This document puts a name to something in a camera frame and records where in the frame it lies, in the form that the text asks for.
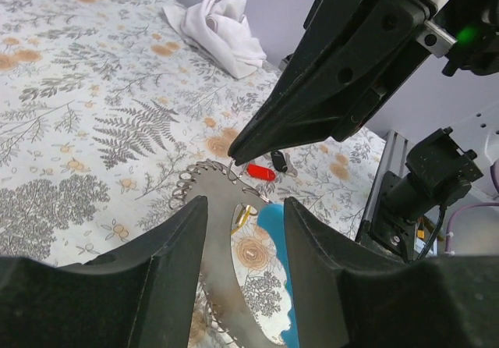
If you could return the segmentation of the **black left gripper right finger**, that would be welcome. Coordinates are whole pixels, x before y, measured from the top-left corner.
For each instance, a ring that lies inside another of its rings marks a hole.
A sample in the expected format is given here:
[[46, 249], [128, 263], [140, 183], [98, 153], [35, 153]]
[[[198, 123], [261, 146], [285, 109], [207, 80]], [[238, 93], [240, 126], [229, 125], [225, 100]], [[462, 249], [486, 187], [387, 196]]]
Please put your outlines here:
[[284, 203], [302, 347], [495, 347], [498, 259], [429, 257], [406, 265]]

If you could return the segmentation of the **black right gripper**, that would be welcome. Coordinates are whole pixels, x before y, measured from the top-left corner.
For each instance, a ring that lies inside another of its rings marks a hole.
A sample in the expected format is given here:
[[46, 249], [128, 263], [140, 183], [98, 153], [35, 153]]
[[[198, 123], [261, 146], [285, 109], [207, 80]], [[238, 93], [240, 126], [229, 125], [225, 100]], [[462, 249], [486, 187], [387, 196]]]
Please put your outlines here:
[[430, 56], [442, 73], [498, 71], [498, 0], [315, 0], [268, 99], [232, 142], [237, 165], [271, 151], [343, 142]]

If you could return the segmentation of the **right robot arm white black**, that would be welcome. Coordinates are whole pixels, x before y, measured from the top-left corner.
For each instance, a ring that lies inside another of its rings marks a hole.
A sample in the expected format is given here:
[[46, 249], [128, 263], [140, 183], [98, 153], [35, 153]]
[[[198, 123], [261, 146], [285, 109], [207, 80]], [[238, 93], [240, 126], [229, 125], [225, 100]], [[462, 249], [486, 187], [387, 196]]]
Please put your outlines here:
[[[236, 164], [358, 132], [430, 56], [445, 76], [498, 71], [498, 0], [314, 0], [305, 33], [269, 98], [231, 144]], [[380, 169], [356, 241], [414, 261], [414, 230], [483, 175], [479, 150], [435, 130], [404, 157], [406, 176]]]

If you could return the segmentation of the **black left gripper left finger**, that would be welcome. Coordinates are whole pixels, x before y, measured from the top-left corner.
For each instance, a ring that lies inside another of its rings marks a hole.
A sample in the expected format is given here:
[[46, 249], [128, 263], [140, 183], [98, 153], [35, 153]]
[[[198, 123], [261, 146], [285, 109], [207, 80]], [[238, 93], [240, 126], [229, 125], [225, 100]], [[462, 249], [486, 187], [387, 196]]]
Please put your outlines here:
[[4, 347], [185, 347], [207, 228], [198, 196], [84, 264], [1, 259]]

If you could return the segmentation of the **small silver keyring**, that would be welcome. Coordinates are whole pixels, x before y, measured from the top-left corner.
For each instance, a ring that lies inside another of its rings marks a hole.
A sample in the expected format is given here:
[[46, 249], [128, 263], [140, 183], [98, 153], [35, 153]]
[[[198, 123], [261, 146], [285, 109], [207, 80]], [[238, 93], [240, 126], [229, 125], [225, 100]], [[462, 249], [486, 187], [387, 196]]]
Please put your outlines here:
[[228, 163], [226, 169], [226, 176], [230, 183], [237, 184], [237, 182], [241, 179], [241, 177], [246, 173], [247, 166], [249, 162], [246, 162], [242, 165], [236, 165], [234, 160], [231, 160]]

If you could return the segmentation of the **key with yellow tag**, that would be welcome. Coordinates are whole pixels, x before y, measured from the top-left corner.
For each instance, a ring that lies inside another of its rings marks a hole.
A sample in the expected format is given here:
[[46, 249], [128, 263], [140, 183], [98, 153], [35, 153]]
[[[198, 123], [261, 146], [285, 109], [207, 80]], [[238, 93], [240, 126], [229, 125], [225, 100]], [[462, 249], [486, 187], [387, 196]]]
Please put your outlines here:
[[239, 231], [251, 217], [258, 216], [258, 210], [248, 204], [238, 204], [234, 210], [231, 225], [231, 234]]

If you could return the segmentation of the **key with red tag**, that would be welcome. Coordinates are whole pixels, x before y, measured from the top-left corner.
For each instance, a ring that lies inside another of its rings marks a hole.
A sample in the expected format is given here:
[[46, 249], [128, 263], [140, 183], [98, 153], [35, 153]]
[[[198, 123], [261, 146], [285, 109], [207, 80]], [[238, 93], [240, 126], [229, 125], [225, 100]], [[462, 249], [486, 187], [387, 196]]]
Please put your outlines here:
[[272, 182], [276, 179], [276, 174], [274, 171], [260, 165], [248, 164], [246, 167], [246, 172], [254, 179], [260, 179], [267, 182]]

